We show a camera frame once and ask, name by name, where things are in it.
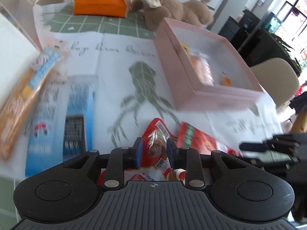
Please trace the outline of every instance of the white tablecloth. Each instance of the white tablecloth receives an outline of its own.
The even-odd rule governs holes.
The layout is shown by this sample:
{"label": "white tablecloth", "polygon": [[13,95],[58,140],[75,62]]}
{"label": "white tablecloth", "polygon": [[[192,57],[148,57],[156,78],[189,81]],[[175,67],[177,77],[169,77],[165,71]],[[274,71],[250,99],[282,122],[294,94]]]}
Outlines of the white tablecloth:
{"label": "white tablecloth", "polygon": [[[109,129],[119,131],[120,140],[115,138],[117,146],[132,146],[136,137],[142,136],[150,121],[162,116],[174,135],[177,135],[179,129],[176,123],[178,119],[236,150],[242,141],[260,142],[273,134],[282,133],[275,103],[267,93],[263,94],[252,110],[171,110],[170,105],[174,107],[173,99],[152,40],[96,32],[57,33],[56,36],[67,41],[72,49],[72,56],[67,63],[69,75],[87,74],[99,78],[93,148],[101,154],[110,153],[114,148]],[[146,97],[152,100],[142,101],[137,106],[136,97],[147,85],[153,88],[149,90],[155,91],[155,94],[147,94]],[[24,178],[27,146],[27,137],[22,135],[12,159],[0,163],[0,175]]]}

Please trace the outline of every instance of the pink box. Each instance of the pink box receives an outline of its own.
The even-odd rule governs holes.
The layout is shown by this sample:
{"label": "pink box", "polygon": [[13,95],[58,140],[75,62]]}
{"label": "pink box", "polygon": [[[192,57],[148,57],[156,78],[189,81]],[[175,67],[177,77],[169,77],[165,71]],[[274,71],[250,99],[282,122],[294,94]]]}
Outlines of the pink box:
{"label": "pink box", "polygon": [[[248,65],[222,36],[165,18],[153,41],[178,110],[241,110],[263,94]],[[209,56],[214,86],[200,82],[180,43]],[[219,84],[223,73],[231,87]]]}

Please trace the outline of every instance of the leaf pattern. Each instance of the leaf pattern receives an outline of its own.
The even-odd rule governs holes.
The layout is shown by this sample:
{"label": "leaf pattern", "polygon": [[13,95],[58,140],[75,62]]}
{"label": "leaf pattern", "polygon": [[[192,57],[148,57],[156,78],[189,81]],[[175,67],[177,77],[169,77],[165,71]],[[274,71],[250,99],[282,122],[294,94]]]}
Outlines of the leaf pattern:
{"label": "leaf pattern", "polygon": [[249,109],[256,117],[260,116],[258,106],[256,104],[253,104]]}
{"label": "leaf pattern", "polygon": [[135,124],[138,125],[137,116],[141,106],[146,101],[154,106],[162,119],[164,118],[163,114],[167,113],[178,125],[180,125],[178,118],[169,110],[173,109],[170,102],[168,102],[164,97],[158,96],[156,93],[156,72],[143,61],[135,62],[129,68],[129,72],[136,91],[134,95],[128,95],[123,98],[120,107],[125,109],[119,114],[118,119],[114,122],[113,126],[108,129],[108,132],[111,132],[111,141],[115,147],[117,147],[116,141],[121,141],[119,131],[121,132],[121,135],[128,140],[125,131],[122,128],[124,117],[130,112],[133,112]]}
{"label": "leaf pattern", "polygon": [[120,103],[120,107],[127,107],[130,101],[134,100],[135,96],[134,95],[129,95],[125,97],[122,102]]}

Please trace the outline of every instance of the metal screw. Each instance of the metal screw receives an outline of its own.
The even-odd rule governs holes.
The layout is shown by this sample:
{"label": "metal screw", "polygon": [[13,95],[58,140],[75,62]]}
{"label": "metal screw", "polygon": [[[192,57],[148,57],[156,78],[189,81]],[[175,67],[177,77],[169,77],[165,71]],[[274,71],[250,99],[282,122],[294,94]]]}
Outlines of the metal screw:
{"label": "metal screw", "polygon": [[204,182],[201,181],[201,180],[191,180],[191,181],[189,182],[189,184],[190,184],[190,186],[195,187],[195,188],[200,188],[200,187],[202,187],[203,185],[205,185]]}
{"label": "metal screw", "polygon": [[115,188],[119,185],[119,182],[117,180],[108,180],[104,183],[104,185],[109,188]]}
{"label": "metal screw", "polygon": [[298,159],[296,156],[292,157],[292,160],[293,160],[295,163],[298,163],[298,162],[299,162],[299,159]]}

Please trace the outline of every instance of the ribbed grip surface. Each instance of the ribbed grip surface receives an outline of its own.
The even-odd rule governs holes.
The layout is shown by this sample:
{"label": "ribbed grip surface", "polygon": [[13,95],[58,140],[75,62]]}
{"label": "ribbed grip surface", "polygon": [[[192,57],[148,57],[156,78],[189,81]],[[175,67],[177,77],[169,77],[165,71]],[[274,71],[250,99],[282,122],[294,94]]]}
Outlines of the ribbed grip surface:
{"label": "ribbed grip surface", "polygon": [[25,219],[16,230],[290,230],[286,220],[249,224],[220,213],[201,191],[181,182],[128,182],[106,192],[88,214],[70,222],[43,224]]}

